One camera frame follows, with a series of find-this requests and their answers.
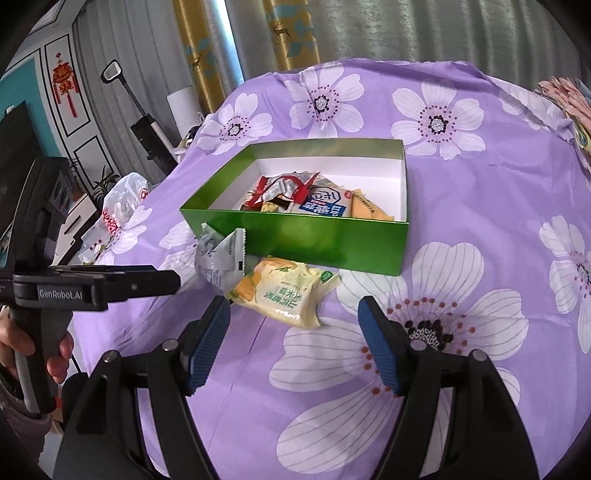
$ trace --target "flower center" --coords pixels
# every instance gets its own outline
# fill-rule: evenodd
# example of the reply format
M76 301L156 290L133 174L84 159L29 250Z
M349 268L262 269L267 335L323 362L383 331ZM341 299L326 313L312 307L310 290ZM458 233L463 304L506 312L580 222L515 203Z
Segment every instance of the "flower center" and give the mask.
M444 120L441 115L429 116L429 130L434 134L444 134L449 120Z
M404 324L404 327L411 340L422 340L435 350L445 350L446 345L453 340L451 333L443 333L443 327L439 319L434 322L422 320L417 326L414 326L414 322L409 320Z
M585 289L591 288L591 266L587 262L577 263L577 272L580 275L580 282L585 286Z
M228 130L228 135L230 135L230 137L237 137L242 130L244 129L240 124L232 124Z
M326 95L320 95L314 99L314 108L318 113L326 112L329 109L329 100Z

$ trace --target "red chinese knot ornament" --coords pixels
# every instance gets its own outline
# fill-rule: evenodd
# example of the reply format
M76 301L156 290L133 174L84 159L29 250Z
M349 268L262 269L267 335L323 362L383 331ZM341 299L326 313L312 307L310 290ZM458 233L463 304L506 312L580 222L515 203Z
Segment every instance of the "red chinese knot ornament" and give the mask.
M77 118L78 113L76 112L74 102L72 102L72 97L70 96L70 90L74 90L76 93L80 94L80 86L78 85L76 74L74 73L74 69L70 65L70 62L63 61L61 59L61 53L58 53L56 58L57 67L53 69L52 78L53 95L58 105L61 104L61 96L65 95L68 100L68 105L70 106L70 112L72 112L72 116Z

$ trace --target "gray curtain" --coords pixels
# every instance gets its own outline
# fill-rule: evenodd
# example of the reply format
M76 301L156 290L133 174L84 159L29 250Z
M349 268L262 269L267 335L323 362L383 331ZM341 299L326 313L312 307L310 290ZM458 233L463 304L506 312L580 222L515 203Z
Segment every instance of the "gray curtain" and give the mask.
M536 0L308 0L321 61L466 60L533 88L551 76L588 79L568 36ZM275 67L261 0L226 0L249 79Z
M121 174L136 171L157 183L162 171L129 127L140 114L119 82L99 78L119 60L140 104L173 145L180 142L167 95L192 85L170 0L90 0L73 24L82 82L107 147Z

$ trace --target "potted plant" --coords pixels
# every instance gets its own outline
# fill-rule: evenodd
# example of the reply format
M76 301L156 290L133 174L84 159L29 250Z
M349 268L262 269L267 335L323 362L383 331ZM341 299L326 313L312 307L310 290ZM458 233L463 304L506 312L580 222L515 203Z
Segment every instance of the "potted plant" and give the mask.
M108 174L105 174L106 168L107 168L107 165L105 165L103 167L103 170L100 175L101 179L99 181L93 182L92 196L93 196L95 203L97 204L97 206L99 207L100 210L102 210L103 201L104 201L107 193L109 193L111 185L114 185L115 183L117 183L117 181L121 178L119 175L117 175L113 171L110 171Z

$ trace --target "purple tablecloth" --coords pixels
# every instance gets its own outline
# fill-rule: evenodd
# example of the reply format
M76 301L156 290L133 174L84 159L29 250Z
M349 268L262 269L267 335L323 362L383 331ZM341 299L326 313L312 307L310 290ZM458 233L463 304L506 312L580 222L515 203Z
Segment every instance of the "purple tablecloth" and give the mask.
M591 411L591 193L570 121L462 62L348 60L233 92L103 259L173 268L184 291L77 314L86 368L109 349L152 349L203 313L213 292L195 278L196 240L178 210L213 173L250 142L321 136L404 140L404 268L399 277L341 271L312 332L232 307L209 380L189 399L220 477L370 477L401 401L381 384L356 322L367 294L412 337L490 355L545 475ZM425 472L439 465L449 402L445 391ZM163 468L146 397L142 406Z

